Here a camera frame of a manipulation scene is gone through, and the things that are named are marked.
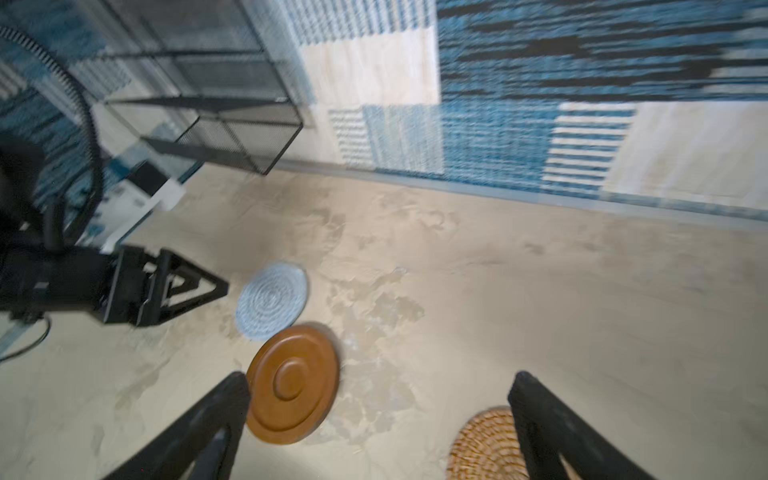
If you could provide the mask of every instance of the wooden round disc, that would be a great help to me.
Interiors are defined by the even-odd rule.
[[[339,388],[339,359],[331,342],[309,326],[270,338],[248,367],[247,424],[259,439],[287,444],[323,422]]]

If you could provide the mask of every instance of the black metal shelf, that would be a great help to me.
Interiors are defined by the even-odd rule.
[[[101,0],[100,3],[131,32],[131,41],[122,45],[118,54],[264,50],[241,0]]]
[[[268,174],[303,127],[274,64],[266,54],[184,53],[131,56],[163,65],[181,95],[109,103],[196,111],[196,120],[175,141],[142,139],[159,154]]]
[[[176,58],[176,57],[197,57],[200,55],[261,55],[264,57],[265,52],[264,50],[261,50],[259,48],[257,49],[247,49],[247,50],[234,50],[234,49],[217,49],[217,50],[192,50],[192,49],[184,49],[184,50],[156,50],[153,51],[151,49],[149,50],[143,50],[143,51],[126,51],[126,52],[119,52],[119,53],[106,53],[106,54],[100,54],[95,55],[92,57],[85,57],[82,59],[91,59],[91,60],[141,60],[142,58],[146,58],[147,56],[157,57],[157,58]]]

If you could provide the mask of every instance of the beige floor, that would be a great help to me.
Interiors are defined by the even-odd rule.
[[[146,330],[56,315],[0,366],[0,477],[109,472],[247,368],[240,288],[289,260],[310,277],[300,322],[343,346],[339,396],[301,443],[246,431],[233,478],[444,478],[458,429],[520,369],[658,478],[765,478],[768,234],[280,171],[187,186],[131,241],[230,295]]]

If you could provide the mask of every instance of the round woven mat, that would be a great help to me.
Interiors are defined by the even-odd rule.
[[[323,422],[339,388],[333,344],[310,326],[291,326],[267,340],[248,367],[246,423],[265,442],[303,439]]]
[[[303,270],[290,263],[273,263],[243,288],[235,325],[248,339],[269,339],[299,318],[307,295]]]
[[[472,417],[451,447],[448,480],[525,480],[528,471],[509,408]]]

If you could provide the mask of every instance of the wicker placemat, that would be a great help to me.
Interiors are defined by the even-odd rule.
[[[451,447],[448,480],[525,480],[528,471],[520,452],[512,411],[481,412],[464,425]]]

